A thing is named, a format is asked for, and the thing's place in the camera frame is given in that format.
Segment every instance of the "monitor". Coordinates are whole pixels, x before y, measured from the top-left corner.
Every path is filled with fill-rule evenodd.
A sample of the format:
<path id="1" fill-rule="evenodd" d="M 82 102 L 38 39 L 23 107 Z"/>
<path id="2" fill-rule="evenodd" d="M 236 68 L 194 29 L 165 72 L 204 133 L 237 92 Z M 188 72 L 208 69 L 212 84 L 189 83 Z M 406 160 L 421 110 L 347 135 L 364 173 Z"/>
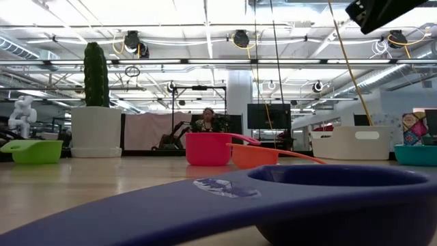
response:
<path id="1" fill-rule="evenodd" d="M 428 125 L 428 133 L 432 137 L 437 137 L 437 110 L 436 109 L 426 109 L 426 122 Z"/>
<path id="2" fill-rule="evenodd" d="M 290 104 L 248 104 L 247 105 L 247 128 L 249 129 L 289 129 L 292 122 L 290 117 Z"/>

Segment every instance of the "ceiling light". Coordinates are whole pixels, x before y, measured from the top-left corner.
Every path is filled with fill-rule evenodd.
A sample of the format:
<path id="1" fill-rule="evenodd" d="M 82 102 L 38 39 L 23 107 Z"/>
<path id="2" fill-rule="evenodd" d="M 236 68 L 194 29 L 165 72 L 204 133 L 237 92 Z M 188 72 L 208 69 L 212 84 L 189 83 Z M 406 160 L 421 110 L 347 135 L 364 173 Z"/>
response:
<path id="1" fill-rule="evenodd" d="M 0 61 L 0 65 L 21 65 L 24 61 Z M 42 61 L 25 61 L 29 65 L 44 65 L 44 62 Z"/>
<path id="2" fill-rule="evenodd" d="M 389 59 L 349 59 L 350 64 L 387 64 Z M 346 64 L 345 59 L 330 59 L 329 64 Z"/>
<path id="3" fill-rule="evenodd" d="M 328 100 L 329 101 L 331 101 L 331 100 L 333 100 L 333 101 L 337 101 L 337 100 L 358 100 L 358 98 L 323 98 L 323 100 L 326 102 Z"/>
<path id="4" fill-rule="evenodd" d="M 277 59 L 260 59 L 258 60 L 260 64 L 277 64 Z M 280 64 L 318 64 L 320 60 L 318 59 L 280 59 Z"/>
<path id="5" fill-rule="evenodd" d="M 249 64 L 250 59 L 190 59 L 190 64 Z"/>
<path id="6" fill-rule="evenodd" d="M 47 100 L 51 101 L 80 101 L 80 98 L 47 98 Z"/>
<path id="7" fill-rule="evenodd" d="M 282 100 L 282 98 L 264 98 L 264 100 Z M 313 101 L 316 98 L 284 98 L 284 100 L 297 100 L 297 101 Z"/>
<path id="8" fill-rule="evenodd" d="M 179 59 L 135 59 L 135 60 L 119 60 L 120 64 L 180 64 Z"/>
<path id="9" fill-rule="evenodd" d="M 301 111 L 311 111 L 314 112 L 314 109 L 290 109 L 292 112 L 301 112 Z"/>
<path id="10" fill-rule="evenodd" d="M 435 64 L 437 59 L 400 59 L 398 64 Z"/>
<path id="11" fill-rule="evenodd" d="M 117 59 L 120 59 L 120 57 L 118 57 L 118 55 L 116 55 L 116 54 L 109 54 L 109 55 L 112 56 L 112 57 L 115 57 Z"/>
<path id="12" fill-rule="evenodd" d="M 270 83 L 268 84 L 268 89 L 274 90 L 275 88 L 276 88 L 276 84 L 273 83 L 273 81 L 270 81 Z"/>
<path id="13" fill-rule="evenodd" d="M 48 94 L 46 94 L 44 92 L 35 91 L 35 90 L 19 90 L 18 92 L 23 93 L 23 94 L 28 94 L 31 96 L 38 96 L 38 97 L 47 97 L 48 96 Z"/>
<path id="14" fill-rule="evenodd" d="M 56 105 L 62 106 L 62 107 L 71 108 L 70 105 L 68 105 L 68 104 L 66 104 L 66 103 L 63 103 L 63 102 L 53 102 L 53 103 L 56 104 Z"/>
<path id="15" fill-rule="evenodd" d="M 292 115 L 315 115 L 315 113 L 291 113 Z"/>
<path id="16" fill-rule="evenodd" d="M 51 61 L 52 65 L 83 65 L 82 60 Z"/>

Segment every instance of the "white planter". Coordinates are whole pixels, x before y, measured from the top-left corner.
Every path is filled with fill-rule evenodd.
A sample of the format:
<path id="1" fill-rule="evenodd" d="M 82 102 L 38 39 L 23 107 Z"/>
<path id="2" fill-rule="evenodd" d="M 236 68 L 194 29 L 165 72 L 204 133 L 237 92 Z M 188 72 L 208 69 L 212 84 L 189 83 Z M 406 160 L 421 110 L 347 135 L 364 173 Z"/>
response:
<path id="1" fill-rule="evenodd" d="M 120 157 L 122 111 L 106 107 L 80 107 L 71 110 L 73 157 Z"/>

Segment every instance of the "potted cactus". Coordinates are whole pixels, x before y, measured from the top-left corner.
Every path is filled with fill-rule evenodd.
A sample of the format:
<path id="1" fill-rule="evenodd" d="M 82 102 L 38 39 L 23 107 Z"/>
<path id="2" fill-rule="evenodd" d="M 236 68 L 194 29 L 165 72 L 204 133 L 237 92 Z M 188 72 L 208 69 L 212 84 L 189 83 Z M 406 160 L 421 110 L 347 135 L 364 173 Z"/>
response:
<path id="1" fill-rule="evenodd" d="M 84 65 L 87 106 L 72 109 L 72 156 L 119 157 L 122 111 L 109 107 L 107 61 L 97 43 L 87 45 Z"/>

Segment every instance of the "orange measuring cup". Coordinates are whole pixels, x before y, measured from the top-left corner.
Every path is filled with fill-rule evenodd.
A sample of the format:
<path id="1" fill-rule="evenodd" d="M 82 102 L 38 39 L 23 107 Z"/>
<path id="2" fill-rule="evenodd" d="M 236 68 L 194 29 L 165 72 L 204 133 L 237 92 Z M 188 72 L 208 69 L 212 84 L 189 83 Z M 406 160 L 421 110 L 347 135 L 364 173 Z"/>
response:
<path id="1" fill-rule="evenodd" d="M 261 165 L 276 165 L 278 163 L 279 154 L 297 156 L 315 161 L 316 163 L 326 164 L 324 161 L 321 161 L 317 158 L 291 151 L 256 146 L 245 146 L 234 143 L 227 143 L 226 145 L 232 148 L 232 161 L 240 169 L 251 169 Z"/>

